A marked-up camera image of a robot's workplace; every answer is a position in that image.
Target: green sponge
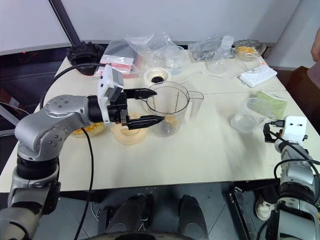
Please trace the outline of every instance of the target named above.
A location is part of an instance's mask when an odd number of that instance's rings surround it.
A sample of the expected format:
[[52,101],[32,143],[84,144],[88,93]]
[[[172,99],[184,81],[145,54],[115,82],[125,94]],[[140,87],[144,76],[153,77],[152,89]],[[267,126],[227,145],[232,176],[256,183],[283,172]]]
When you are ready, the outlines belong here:
[[276,119],[282,119],[287,106],[287,100],[282,97],[275,95],[272,92],[259,91],[256,94],[258,99],[268,102],[272,108],[272,113],[275,115]]

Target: clear plastic cup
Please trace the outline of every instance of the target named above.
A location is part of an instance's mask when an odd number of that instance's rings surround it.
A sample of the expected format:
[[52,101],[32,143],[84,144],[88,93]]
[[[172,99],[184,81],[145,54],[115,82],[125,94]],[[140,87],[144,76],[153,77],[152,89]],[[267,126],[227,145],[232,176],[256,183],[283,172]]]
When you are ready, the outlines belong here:
[[188,91],[184,86],[164,81],[152,85],[149,89],[157,95],[149,97],[146,104],[153,115],[162,116],[164,120],[152,126],[163,137],[170,137],[178,132],[185,118],[187,106],[192,102],[190,120],[195,121],[204,95],[198,91]]
[[168,46],[164,51],[165,67],[172,75],[181,73],[186,64],[187,55],[181,46]]
[[251,133],[266,118],[272,117],[272,108],[268,102],[251,97],[239,104],[231,125],[239,132]]

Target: black cable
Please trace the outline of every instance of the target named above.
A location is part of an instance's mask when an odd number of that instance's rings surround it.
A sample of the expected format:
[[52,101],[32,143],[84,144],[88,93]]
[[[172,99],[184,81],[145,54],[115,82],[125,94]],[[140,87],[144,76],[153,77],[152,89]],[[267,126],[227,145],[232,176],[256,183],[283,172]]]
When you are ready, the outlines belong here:
[[104,67],[105,64],[103,63],[95,63],[95,62],[91,62],[91,63],[81,63],[81,64],[76,64],[73,65],[71,67],[68,67],[67,69],[63,70],[62,72],[60,72],[58,75],[56,75],[52,81],[50,82],[50,84],[46,87],[46,89],[44,90],[44,93],[42,95],[42,97],[40,98],[40,109],[42,109],[44,107],[44,101],[45,101],[45,97],[46,94],[48,93],[50,87],[55,83],[55,81],[60,78],[62,75],[66,74],[67,72],[79,68],[79,67],[85,67],[85,66],[97,66],[97,67]]
[[78,226],[78,230],[76,231],[76,234],[74,236],[74,240],[77,240],[82,228],[82,225],[84,224],[85,218],[86,218],[86,214],[87,214],[87,210],[88,210],[88,206],[89,206],[89,201],[90,201],[90,197],[91,197],[91,192],[92,192],[92,185],[94,183],[94,152],[92,151],[92,146],[91,146],[91,141],[90,141],[90,137],[87,133],[87,131],[82,127],[81,130],[83,131],[83,133],[86,136],[86,139],[88,140],[88,145],[89,145],[89,149],[90,149],[90,155],[91,155],[91,179],[90,179],[90,187],[89,187],[89,192],[88,192],[88,196],[86,199],[86,203],[85,203],[85,207],[84,207],[84,211],[82,214],[82,218],[81,221],[79,223]]
[[310,166],[312,167],[312,169],[315,172],[315,176],[317,178],[317,182],[318,182],[318,190],[317,190],[317,195],[316,195],[316,201],[315,203],[318,203],[320,200],[320,174],[317,170],[317,168],[315,167],[314,164],[316,165],[320,165],[319,161],[313,160],[313,159],[309,159],[303,152],[301,152],[299,149],[297,149],[293,144],[291,144],[289,141],[284,140],[282,137],[280,137],[279,135],[275,134],[274,132],[270,131],[270,129],[268,128],[268,125],[270,125],[270,123],[266,123],[263,127],[263,130],[268,132],[269,134],[273,135],[276,137],[276,139],[280,139],[283,143],[285,143],[287,146],[291,147],[293,150],[295,150],[298,154],[300,154],[304,159],[287,159],[287,160],[283,160],[281,162],[278,162],[273,169],[273,175],[275,177],[275,179],[278,179],[277,177],[277,168],[284,163],[287,162],[308,162],[310,164]]
[[263,229],[265,228],[265,226],[267,225],[268,221],[265,221],[261,227],[259,228],[259,231],[257,232],[256,234],[256,240],[260,240],[260,236],[261,236],[261,233],[263,231]]

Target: bowl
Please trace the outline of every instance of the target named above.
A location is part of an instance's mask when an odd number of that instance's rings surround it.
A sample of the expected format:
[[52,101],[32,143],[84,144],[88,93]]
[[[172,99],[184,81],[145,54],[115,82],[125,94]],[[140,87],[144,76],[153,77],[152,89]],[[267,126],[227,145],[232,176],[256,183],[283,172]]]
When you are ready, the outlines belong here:
[[264,53],[266,45],[253,39],[238,40],[234,42],[234,50],[241,60],[250,62]]

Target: plastic bag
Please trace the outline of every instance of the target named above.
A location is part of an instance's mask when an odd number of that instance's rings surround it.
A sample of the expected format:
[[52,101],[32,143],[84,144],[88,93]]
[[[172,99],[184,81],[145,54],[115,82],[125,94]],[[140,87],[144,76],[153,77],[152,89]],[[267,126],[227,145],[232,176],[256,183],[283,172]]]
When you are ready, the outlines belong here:
[[204,61],[214,55],[221,45],[222,38],[223,36],[217,33],[207,40],[188,44],[188,49],[192,52],[193,59],[195,61]]
[[[110,64],[112,68],[123,74],[123,78],[139,76],[141,58],[124,39],[113,40],[105,49],[100,63]],[[94,75],[102,75],[104,67],[97,67]]]
[[145,36],[126,35],[124,39],[137,54],[148,60],[150,67],[165,67],[164,51],[168,46],[176,45],[166,32]]

